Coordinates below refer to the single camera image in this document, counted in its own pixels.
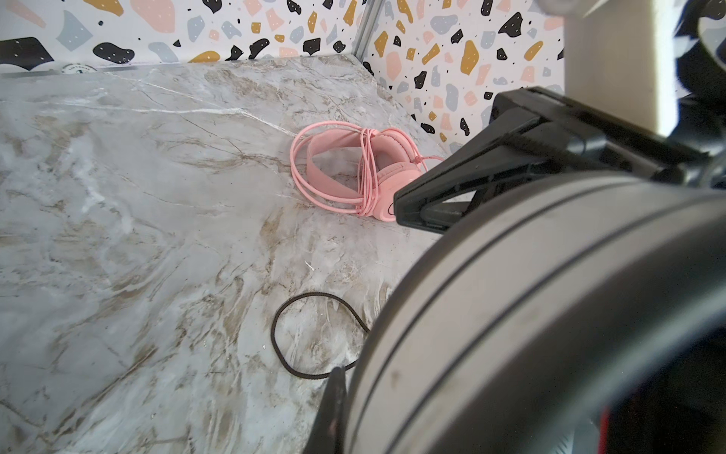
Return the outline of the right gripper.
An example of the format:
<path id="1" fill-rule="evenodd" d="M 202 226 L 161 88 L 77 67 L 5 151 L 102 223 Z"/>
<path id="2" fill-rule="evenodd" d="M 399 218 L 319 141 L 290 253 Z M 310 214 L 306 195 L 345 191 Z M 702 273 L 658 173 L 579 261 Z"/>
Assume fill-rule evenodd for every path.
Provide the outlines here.
<path id="1" fill-rule="evenodd" d="M 565 168 L 712 182 L 715 111 L 686 96 L 675 129 L 661 135 L 541 87 L 503 92 L 488 127 L 395 194 L 396 222 L 442 234 L 484 202 Z"/>

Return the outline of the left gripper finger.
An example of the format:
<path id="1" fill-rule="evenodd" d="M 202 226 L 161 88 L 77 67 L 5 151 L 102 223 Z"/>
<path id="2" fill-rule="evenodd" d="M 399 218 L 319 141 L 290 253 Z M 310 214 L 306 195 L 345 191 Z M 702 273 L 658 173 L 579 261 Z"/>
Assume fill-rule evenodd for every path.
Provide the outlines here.
<path id="1" fill-rule="evenodd" d="M 321 406 L 302 454 L 338 454 L 343 452 L 347 385 L 345 370 L 334 368 L 326 382 Z"/>

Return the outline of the white black headphones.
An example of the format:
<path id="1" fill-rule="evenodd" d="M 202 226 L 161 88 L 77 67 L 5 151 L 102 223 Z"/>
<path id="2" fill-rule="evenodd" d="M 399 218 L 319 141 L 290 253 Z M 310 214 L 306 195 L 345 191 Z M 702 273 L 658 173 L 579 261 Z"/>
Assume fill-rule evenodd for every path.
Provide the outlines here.
<path id="1" fill-rule="evenodd" d="M 725 194 L 626 174 L 486 202 L 383 307 L 347 453 L 545 453 L 725 323 Z"/>

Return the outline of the pink headphones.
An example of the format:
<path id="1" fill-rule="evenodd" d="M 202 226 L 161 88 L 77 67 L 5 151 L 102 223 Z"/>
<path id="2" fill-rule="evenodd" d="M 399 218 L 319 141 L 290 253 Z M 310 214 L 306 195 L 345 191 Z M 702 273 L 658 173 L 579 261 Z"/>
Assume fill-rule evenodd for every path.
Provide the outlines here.
<path id="1" fill-rule="evenodd" d="M 357 149 L 357 186 L 324 173 L 314 158 L 337 149 Z M 342 121 L 323 121 L 301 130 L 289 149 L 293 183 L 312 204 L 329 212 L 395 221 L 394 196 L 427 172 L 428 161 L 413 139 L 397 128 L 383 131 Z"/>

